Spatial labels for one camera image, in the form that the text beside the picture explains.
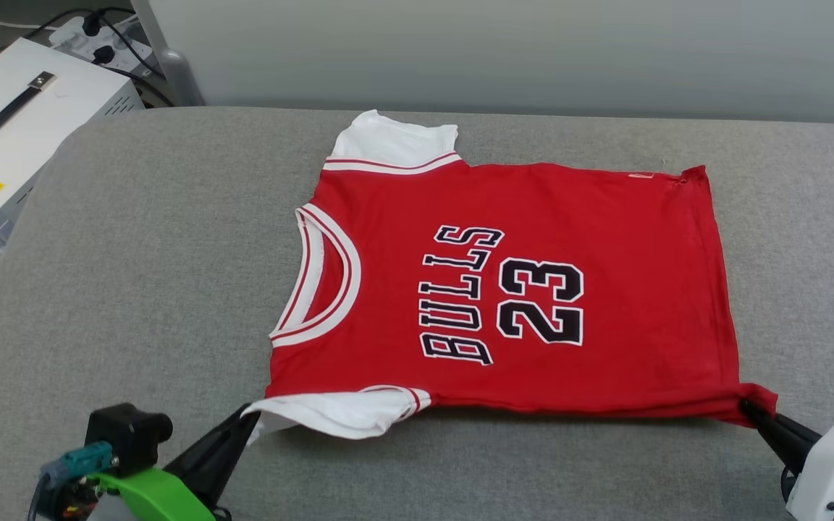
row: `green bracket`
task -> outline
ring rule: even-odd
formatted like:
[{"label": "green bracket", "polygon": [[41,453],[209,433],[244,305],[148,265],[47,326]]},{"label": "green bracket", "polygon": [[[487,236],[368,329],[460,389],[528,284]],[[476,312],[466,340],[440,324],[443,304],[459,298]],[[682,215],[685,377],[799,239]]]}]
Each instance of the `green bracket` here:
[{"label": "green bracket", "polygon": [[122,500],[140,521],[216,521],[181,479],[158,468],[118,478],[116,475],[92,474],[100,488],[118,491]]}]

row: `gray fabric surface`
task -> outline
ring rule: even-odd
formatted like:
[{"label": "gray fabric surface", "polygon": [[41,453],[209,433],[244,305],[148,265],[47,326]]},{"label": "gray fabric surface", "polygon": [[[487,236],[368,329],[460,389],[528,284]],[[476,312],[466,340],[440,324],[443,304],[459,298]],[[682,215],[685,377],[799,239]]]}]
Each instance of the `gray fabric surface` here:
[{"label": "gray fabric surface", "polygon": [[[834,423],[834,125],[390,114],[460,125],[470,163],[708,165],[745,381]],[[93,409],[168,413],[182,451],[268,382],[310,197],[348,112],[150,110],[67,139],[0,261],[0,519]],[[437,410],[383,438],[290,429],[222,498],[244,519],[787,517],[751,429]]]}]

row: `white box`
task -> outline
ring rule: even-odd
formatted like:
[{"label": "white box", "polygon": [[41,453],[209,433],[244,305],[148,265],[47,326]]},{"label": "white box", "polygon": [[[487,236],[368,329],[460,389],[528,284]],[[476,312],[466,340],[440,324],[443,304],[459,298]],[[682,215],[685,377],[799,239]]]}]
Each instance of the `white box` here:
[{"label": "white box", "polygon": [[0,129],[0,247],[38,171],[70,132],[91,119],[143,109],[127,77],[19,39],[0,53],[0,111],[41,72],[55,78]]}]

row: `metal handle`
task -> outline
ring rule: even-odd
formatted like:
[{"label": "metal handle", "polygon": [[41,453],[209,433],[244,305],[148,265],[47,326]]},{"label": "metal handle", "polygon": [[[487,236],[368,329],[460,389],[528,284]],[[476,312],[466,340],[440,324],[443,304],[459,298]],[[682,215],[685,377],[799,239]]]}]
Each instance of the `metal handle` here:
[{"label": "metal handle", "polygon": [[0,110],[0,129],[25,105],[27,105],[34,96],[38,95],[47,85],[53,82],[56,76],[50,72],[41,72],[33,80],[28,83],[28,88],[23,93],[6,105],[6,108]]}]

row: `blue connector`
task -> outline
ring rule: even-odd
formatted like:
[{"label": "blue connector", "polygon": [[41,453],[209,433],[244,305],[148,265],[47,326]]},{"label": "blue connector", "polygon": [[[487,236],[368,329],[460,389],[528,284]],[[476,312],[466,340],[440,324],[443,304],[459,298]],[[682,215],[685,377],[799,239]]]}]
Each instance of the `blue connector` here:
[{"label": "blue connector", "polygon": [[60,459],[41,467],[41,475],[47,475],[47,488],[56,488],[84,475],[105,472],[111,468],[111,445],[105,441],[69,451]]}]

